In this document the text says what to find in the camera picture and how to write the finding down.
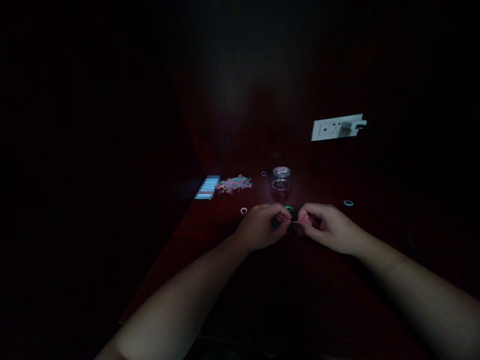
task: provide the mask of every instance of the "jar lid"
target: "jar lid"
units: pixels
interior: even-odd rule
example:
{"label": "jar lid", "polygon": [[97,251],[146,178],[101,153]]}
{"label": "jar lid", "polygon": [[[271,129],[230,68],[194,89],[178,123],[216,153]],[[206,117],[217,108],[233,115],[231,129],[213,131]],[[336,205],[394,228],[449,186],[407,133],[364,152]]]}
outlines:
{"label": "jar lid", "polygon": [[273,169],[273,175],[277,178],[287,178],[290,176],[290,169],[286,166],[278,166]]}

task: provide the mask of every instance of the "glass jar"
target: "glass jar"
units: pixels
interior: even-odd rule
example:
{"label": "glass jar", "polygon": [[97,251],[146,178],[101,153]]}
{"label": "glass jar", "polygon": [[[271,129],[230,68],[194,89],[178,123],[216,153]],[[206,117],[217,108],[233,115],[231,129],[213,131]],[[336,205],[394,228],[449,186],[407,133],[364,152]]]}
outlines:
{"label": "glass jar", "polygon": [[285,191],[292,187],[290,169],[286,166],[278,166],[273,169],[271,176],[271,187],[278,191]]}

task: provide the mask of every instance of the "electrical outlet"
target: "electrical outlet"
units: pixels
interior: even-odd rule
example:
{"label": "electrical outlet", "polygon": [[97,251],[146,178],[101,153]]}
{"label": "electrical outlet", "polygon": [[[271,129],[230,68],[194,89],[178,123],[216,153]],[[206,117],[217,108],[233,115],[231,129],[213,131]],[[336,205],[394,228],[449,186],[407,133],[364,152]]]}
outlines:
{"label": "electrical outlet", "polygon": [[334,135],[340,133],[342,123],[339,121],[320,124],[319,135]]}
{"label": "electrical outlet", "polygon": [[367,125],[363,114],[333,117],[313,122],[311,141],[347,138],[357,136],[359,130]]}

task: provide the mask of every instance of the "left hand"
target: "left hand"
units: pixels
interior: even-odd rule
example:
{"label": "left hand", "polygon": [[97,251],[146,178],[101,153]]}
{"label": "left hand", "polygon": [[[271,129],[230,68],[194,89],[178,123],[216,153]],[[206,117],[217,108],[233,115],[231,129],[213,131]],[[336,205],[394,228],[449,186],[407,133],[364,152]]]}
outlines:
{"label": "left hand", "polygon": [[[272,219],[275,216],[283,221],[273,230]],[[279,203],[258,205],[248,210],[232,236],[250,251],[263,249],[287,234],[291,219],[292,215]]]}

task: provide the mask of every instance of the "pile of rubber bands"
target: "pile of rubber bands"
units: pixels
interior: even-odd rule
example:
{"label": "pile of rubber bands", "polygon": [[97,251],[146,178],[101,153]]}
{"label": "pile of rubber bands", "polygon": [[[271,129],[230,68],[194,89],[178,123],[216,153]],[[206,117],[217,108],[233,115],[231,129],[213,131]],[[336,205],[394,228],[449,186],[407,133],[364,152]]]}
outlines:
{"label": "pile of rubber bands", "polygon": [[240,191],[240,189],[251,188],[254,184],[251,182],[252,178],[248,178],[243,176],[242,174],[238,175],[238,177],[228,178],[227,180],[220,181],[220,194],[229,193],[233,194],[233,190]]}

